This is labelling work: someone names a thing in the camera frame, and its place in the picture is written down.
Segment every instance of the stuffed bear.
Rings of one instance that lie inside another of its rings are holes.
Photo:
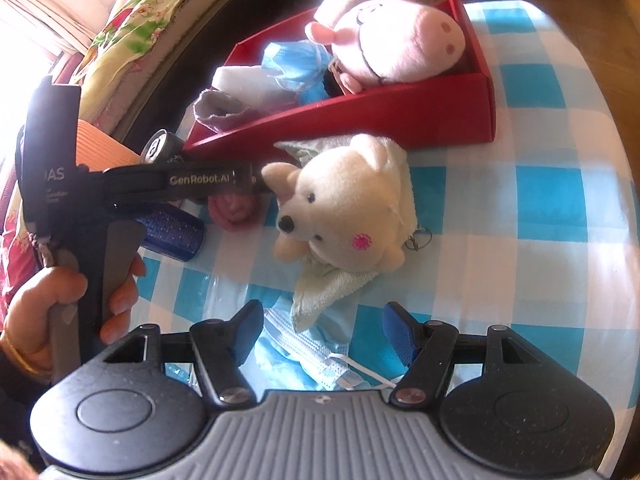
[[[399,167],[389,144],[359,134],[303,168],[268,164],[262,177],[280,205],[277,260],[310,255],[347,272],[392,272],[404,262],[402,245],[417,220],[413,195],[402,188],[408,167]]]
[[[338,20],[335,28],[308,23],[306,36],[331,45],[351,93],[414,83],[453,67],[465,49],[456,21],[435,7],[407,0],[369,0]]]

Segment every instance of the checkered tablecloth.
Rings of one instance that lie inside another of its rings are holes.
[[[640,215],[628,161],[584,59],[546,15],[520,1],[466,10],[494,76],[495,142],[410,153],[418,219],[433,239],[330,315],[350,356],[388,378],[404,373],[381,330],[389,300],[461,332],[510,325],[614,409],[608,475],[640,386]],[[179,133],[191,123],[188,110]],[[275,215],[265,204],[262,225],[237,234],[209,222],[206,247],[184,266],[145,253],[133,324],[181,331],[250,298],[270,307],[290,295],[300,268],[271,256]]]

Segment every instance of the gray ribbed panel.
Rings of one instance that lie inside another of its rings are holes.
[[[145,480],[498,480],[442,440],[431,421],[376,391],[272,392],[223,413],[200,447]],[[66,480],[53,468],[43,480]],[[588,472],[575,480],[596,480]]]

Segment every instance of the wooden floor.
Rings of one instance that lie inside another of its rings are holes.
[[[618,126],[634,179],[640,182],[640,32],[624,0],[527,1],[545,11],[581,51]]]

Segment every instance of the black nose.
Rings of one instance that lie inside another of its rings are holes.
[[[289,215],[284,215],[278,222],[278,228],[284,233],[290,233],[295,229],[296,225],[293,223],[293,218]]]

